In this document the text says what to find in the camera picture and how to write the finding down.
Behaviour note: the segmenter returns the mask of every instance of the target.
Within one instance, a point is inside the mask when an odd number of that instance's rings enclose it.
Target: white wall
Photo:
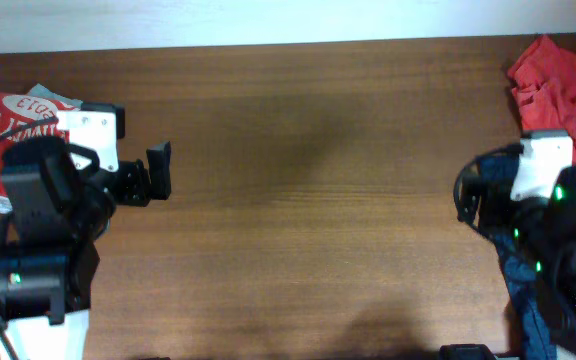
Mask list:
[[[576,32],[574,0],[0,0],[0,53]]]

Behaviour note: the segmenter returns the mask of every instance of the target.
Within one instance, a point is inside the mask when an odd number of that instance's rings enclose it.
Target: dark blue cloth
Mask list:
[[[513,157],[493,157],[479,164],[479,172],[486,180],[512,180],[517,175],[519,162]],[[514,251],[510,235],[496,235],[494,238],[499,264],[504,274],[510,301],[521,319],[523,328],[523,358],[529,360],[555,360],[557,350],[550,343],[550,332],[537,308],[535,281],[537,274],[532,266],[509,254]]]

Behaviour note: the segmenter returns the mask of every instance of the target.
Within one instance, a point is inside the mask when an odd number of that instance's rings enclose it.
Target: green light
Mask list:
[[[559,185],[555,186],[555,200],[559,201],[563,199],[564,195],[564,189]]]
[[[11,273],[10,282],[13,284],[21,284],[21,275],[19,275],[18,273]]]

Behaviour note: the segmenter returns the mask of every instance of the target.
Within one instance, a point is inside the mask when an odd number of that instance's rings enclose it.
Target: table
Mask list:
[[[172,142],[171,198],[97,242],[85,358],[517,351],[450,192],[518,138],[504,70],[535,38],[0,55],[0,91],[125,105],[121,159]]]

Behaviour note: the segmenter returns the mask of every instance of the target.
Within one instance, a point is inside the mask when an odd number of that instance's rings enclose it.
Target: red cloth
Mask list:
[[[35,120],[56,116],[57,110],[79,109],[64,104],[59,100],[48,100],[29,95],[0,93],[0,135],[8,130],[29,124]],[[68,141],[67,133],[57,130],[56,125],[51,124],[20,132],[0,142],[0,196],[6,196],[4,187],[1,184],[1,170],[3,169],[1,157],[4,151],[19,141],[44,135],[61,136]]]
[[[547,36],[535,41],[508,70],[517,87],[524,131],[564,128],[574,142],[576,164],[576,55]]]

